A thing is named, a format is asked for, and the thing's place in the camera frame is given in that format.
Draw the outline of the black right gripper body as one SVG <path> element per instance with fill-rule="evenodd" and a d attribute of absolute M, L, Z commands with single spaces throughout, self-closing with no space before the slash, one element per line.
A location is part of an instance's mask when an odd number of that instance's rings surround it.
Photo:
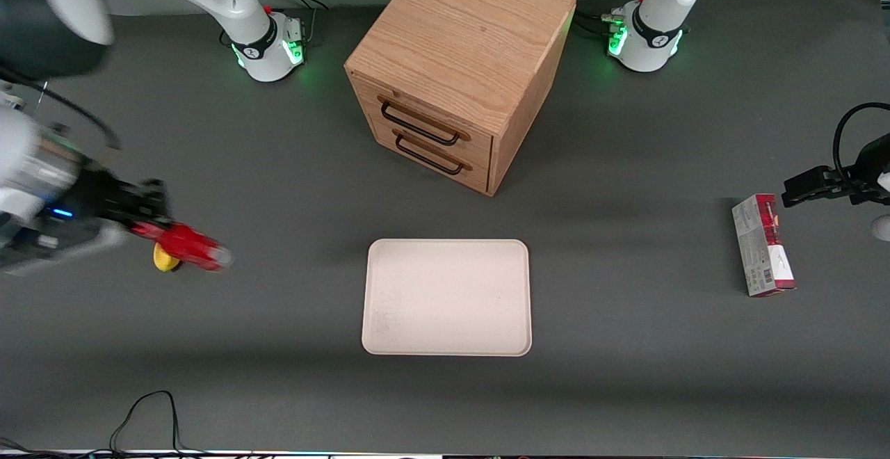
<path fill-rule="evenodd" d="M 102 229 L 136 234 L 143 222 L 143 184 L 125 182 L 108 168 L 88 166 L 66 192 L 66 235 L 95 239 Z"/>

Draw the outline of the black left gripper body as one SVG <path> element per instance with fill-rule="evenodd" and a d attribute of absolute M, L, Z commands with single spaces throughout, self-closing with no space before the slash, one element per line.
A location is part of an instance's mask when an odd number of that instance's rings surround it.
<path fill-rule="evenodd" d="M 867 143 L 859 152 L 856 161 L 845 168 L 850 184 L 849 199 L 852 205 L 874 202 L 889 205 L 888 187 L 880 183 L 881 176 L 888 176 L 889 136 L 883 135 Z"/>

